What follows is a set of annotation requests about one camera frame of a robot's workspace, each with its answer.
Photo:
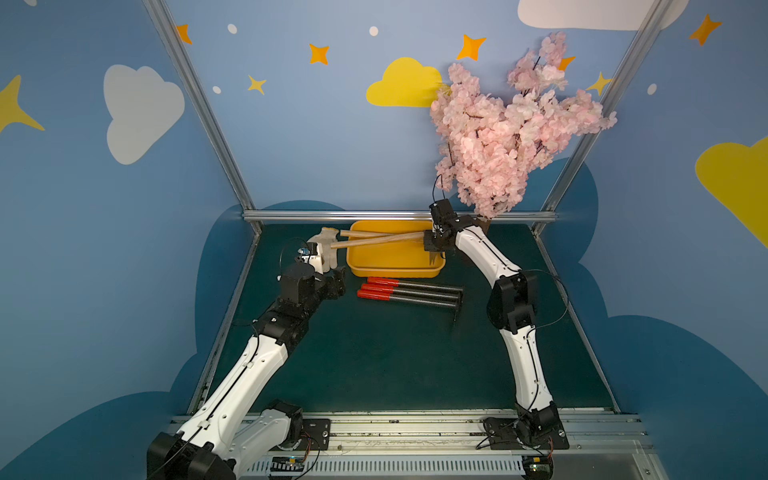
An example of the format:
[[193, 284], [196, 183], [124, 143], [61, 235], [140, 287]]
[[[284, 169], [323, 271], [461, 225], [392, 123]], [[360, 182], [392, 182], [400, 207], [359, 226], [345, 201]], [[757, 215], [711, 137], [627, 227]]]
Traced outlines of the yellow plastic storage box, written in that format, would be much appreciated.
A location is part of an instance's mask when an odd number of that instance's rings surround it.
[[[341, 241], [395, 235], [432, 229], [430, 220], [360, 220], [340, 233]], [[403, 240], [346, 248], [346, 263], [361, 278], [434, 278], [445, 267], [443, 253], [428, 252], [423, 240]]]

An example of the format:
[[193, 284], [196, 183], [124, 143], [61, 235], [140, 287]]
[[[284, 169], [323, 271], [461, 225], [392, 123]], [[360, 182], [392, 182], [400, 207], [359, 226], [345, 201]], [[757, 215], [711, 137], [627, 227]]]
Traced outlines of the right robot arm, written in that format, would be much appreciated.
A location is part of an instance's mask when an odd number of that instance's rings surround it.
[[538, 353], [538, 280], [508, 259], [477, 219], [458, 215], [449, 200], [436, 200], [429, 210], [432, 230], [424, 235], [424, 248], [435, 253], [460, 251], [491, 287], [486, 313], [502, 336], [515, 380], [518, 420], [513, 429], [521, 443], [530, 447], [543, 444], [559, 433], [562, 422]]

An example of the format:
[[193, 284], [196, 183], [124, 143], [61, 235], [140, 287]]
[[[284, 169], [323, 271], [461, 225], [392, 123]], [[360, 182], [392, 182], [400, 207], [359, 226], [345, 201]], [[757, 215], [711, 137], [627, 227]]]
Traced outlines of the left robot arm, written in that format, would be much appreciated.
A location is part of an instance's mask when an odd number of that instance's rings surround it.
[[249, 426], [254, 402], [309, 330], [325, 300], [346, 291], [346, 270], [298, 261], [280, 277], [276, 300], [255, 319], [253, 334], [221, 384], [175, 434], [159, 433], [147, 451], [150, 479], [238, 479], [278, 446], [299, 443], [300, 407], [276, 400]]

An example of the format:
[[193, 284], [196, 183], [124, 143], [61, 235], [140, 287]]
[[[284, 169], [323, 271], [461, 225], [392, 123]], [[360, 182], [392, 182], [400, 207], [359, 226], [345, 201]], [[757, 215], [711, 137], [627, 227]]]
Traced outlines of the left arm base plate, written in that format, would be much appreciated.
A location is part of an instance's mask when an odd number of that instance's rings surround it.
[[288, 429], [287, 438], [272, 451], [325, 451], [329, 448], [332, 421], [328, 418], [303, 419], [302, 425], [292, 422]]

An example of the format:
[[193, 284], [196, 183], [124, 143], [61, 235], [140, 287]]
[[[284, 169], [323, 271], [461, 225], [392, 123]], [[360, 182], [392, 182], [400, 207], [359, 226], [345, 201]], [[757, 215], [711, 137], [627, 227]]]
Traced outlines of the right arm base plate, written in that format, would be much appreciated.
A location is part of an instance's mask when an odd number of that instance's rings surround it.
[[492, 450], [568, 450], [570, 442], [559, 421], [538, 418], [486, 417], [482, 427]]

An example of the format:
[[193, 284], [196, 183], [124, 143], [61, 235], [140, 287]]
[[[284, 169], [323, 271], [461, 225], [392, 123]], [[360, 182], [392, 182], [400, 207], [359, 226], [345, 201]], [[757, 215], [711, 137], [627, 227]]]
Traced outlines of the pink blossom artificial tree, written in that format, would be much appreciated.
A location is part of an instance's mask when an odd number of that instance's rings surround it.
[[551, 33], [517, 61], [507, 76], [516, 92], [511, 100], [483, 93], [479, 78], [454, 63], [449, 84], [430, 107], [442, 156], [434, 185], [456, 193], [484, 219], [519, 204], [530, 174], [550, 165], [573, 138], [617, 122], [616, 113], [606, 113], [589, 92], [562, 94], [568, 85], [561, 67], [566, 39], [563, 32]]

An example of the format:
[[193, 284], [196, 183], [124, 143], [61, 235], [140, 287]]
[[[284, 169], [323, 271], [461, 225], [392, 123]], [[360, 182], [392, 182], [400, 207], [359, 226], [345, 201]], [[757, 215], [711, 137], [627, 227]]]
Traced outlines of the wooden handle hoe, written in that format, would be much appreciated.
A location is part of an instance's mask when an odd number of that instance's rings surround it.
[[389, 233], [368, 239], [339, 240], [332, 245], [347, 251], [350, 265], [370, 268], [427, 269], [441, 262], [440, 254], [424, 250], [425, 231]]
[[341, 237], [353, 238], [353, 239], [368, 239], [368, 238], [378, 238], [378, 237], [387, 236], [387, 233], [368, 232], [368, 231], [359, 231], [359, 230], [341, 230], [339, 232], [339, 235]]

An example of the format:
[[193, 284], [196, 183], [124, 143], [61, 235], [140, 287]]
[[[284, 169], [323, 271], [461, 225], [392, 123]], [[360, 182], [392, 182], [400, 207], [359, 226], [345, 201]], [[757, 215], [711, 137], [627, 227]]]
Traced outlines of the white knitted work glove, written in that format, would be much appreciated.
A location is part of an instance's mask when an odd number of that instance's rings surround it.
[[338, 267], [338, 253], [337, 250], [332, 247], [337, 242], [339, 231], [335, 228], [323, 227], [319, 234], [311, 237], [308, 242], [320, 243], [324, 247], [324, 251], [327, 253], [327, 260], [331, 269]]

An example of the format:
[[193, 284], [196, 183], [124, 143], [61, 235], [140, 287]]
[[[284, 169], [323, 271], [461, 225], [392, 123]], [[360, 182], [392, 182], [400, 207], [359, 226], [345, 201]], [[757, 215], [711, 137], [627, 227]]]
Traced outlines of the aluminium front rail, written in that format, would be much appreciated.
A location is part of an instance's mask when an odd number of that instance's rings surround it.
[[482, 420], [510, 410], [304, 413], [332, 421], [325, 451], [272, 449], [238, 479], [663, 479], [635, 415], [559, 414], [568, 450], [492, 450]]

